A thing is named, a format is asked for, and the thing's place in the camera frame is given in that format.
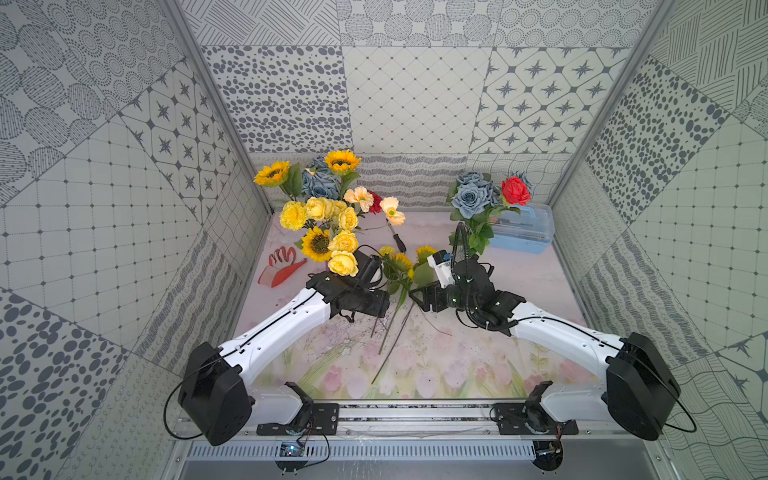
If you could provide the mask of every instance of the yellow rose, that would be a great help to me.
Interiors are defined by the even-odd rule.
[[[333,201],[333,216],[338,217],[339,214],[346,208],[346,202],[342,202],[341,200],[334,200]]]
[[[313,220],[325,220],[333,215],[333,202],[327,198],[312,197],[306,201],[306,215]]]
[[[341,230],[331,240],[328,250],[343,250],[352,253],[357,250],[357,245],[357,237],[354,233],[349,230]]]
[[[339,214],[339,227],[342,230],[352,230],[357,227],[357,214],[355,209],[347,207]]]
[[[306,208],[299,202],[286,202],[280,212],[280,225],[288,230],[300,230],[306,222]]]
[[[328,269],[339,275],[357,275],[357,259],[350,252],[335,250],[331,252]]]

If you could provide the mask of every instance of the star pattern tile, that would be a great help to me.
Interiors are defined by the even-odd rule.
[[[470,153],[574,153],[628,53],[627,48],[493,48]]]

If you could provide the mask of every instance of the bouquet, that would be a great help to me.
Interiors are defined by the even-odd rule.
[[[502,181],[501,188],[491,181],[490,174],[476,171],[459,174],[456,183],[448,192],[446,203],[454,207],[451,220],[464,221],[469,229],[469,256],[482,254],[491,243],[493,229],[488,223],[502,212],[511,210],[520,213],[513,205],[524,206],[531,201],[528,186],[519,177]],[[453,245],[453,233],[449,237]]]
[[[290,198],[280,212],[280,225],[288,230],[306,228],[296,246],[313,261],[328,262],[328,269],[339,275],[357,275],[353,254],[359,246],[355,236],[359,218],[383,212],[392,225],[406,221],[397,210],[397,198],[381,198],[364,187],[349,188],[360,177],[355,171],[360,161],[349,150],[332,151],[306,167],[277,161],[253,179],[264,187],[279,187]]]

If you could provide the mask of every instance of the blue rose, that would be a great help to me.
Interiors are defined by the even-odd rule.
[[[502,204],[502,189],[491,187],[491,207],[498,207]]]
[[[480,180],[483,180],[483,177],[478,172],[472,171],[458,174],[456,180],[458,180],[459,185],[469,185],[478,183]]]
[[[339,178],[331,173],[323,173],[319,168],[312,175],[308,171],[301,173],[302,193],[308,197],[339,199]]]
[[[479,214],[490,203],[489,190],[478,187],[476,184],[460,185],[452,201],[452,205],[458,208],[464,218],[472,218],[472,215]]]

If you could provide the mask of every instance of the artificial flower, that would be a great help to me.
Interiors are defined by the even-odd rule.
[[[525,205],[531,201],[528,187],[518,177],[509,177],[502,182],[502,194],[511,205]]]
[[[328,262],[328,270],[339,275],[357,275],[357,259],[350,252],[334,250]]]
[[[397,269],[403,272],[407,272],[413,268],[413,262],[411,262],[404,253],[397,253],[394,258],[392,258],[392,261],[395,263],[395,266],[397,266]]]
[[[328,249],[330,243],[330,232],[321,230],[318,227],[310,228],[302,240],[301,253],[307,255],[315,262],[326,262],[331,257],[331,251]]]
[[[336,234],[333,240],[331,240],[331,243],[328,244],[328,249],[331,251],[343,250],[352,253],[357,250],[357,246],[358,243],[355,234],[349,230],[341,230]]]
[[[491,196],[486,188],[477,184],[466,184],[458,186],[451,205],[458,208],[462,217],[472,218],[472,215],[479,214],[490,203]]]
[[[360,210],[368,213],[373,206],[373,194],[369,192],[365,187],[357,187],[355,190],[348,189],[344,193],[344,200],[351,204],[360,203]]]
[[[429,245],[425,245],[416,249],[416,257],[419,259],[419,263],[426,262],[427,258],[429,258],[429,256],[433,255],[434,253],[437,253],[437,250],[430,247]]]
[[[286,202],[280,212],[280,225],[288,230],[300,230],[306,222],[306,207],[300,202]]]
[[[264,187],[279,187],[288,180],[290,162],[277,161],[269,167],[264,167],[253,178],[253,182]]]
[[[312,197],[306,201],[306,215],[313,220],[325,220],[333,215],[333,202]]]
[[[373,195],[373,205],[371,205],[371,209],[368,210],[372,214],[380,214],[382,211],[381,205],[379,205],[382,202],[382,198],[377,195],[375,192],[370,192],[371,195]]]
[[[360,159],[355,157],[355,154],[351,151],[332,151],[326,155],[326,164],[328,168],[336,175],[347,175],[351,173],[357,165],[360,163]]]
[[[355,227],[357,227],[357,214],[355,214],[355,209],[352,207],[347,207],[339,214],[339,227],[341,227],[342,230],[352,230]]]
[[[308,197],[339,198],[341,182],[331,173],[322,157],[318,157],[310,168],[301,172],[302,193]]]
[[[333,201],[333,218],[338,219],[339,214],[344,211],[346,208],[346,202],[341,200],[334,200]]]
[[[384,210],[387,219],[392,225],[402,225],[406,221],[406,216],[402,212],[397,211],[397,207],[400,206],[400,202],[394,197],[387,197],[379,202],[379,206]]]

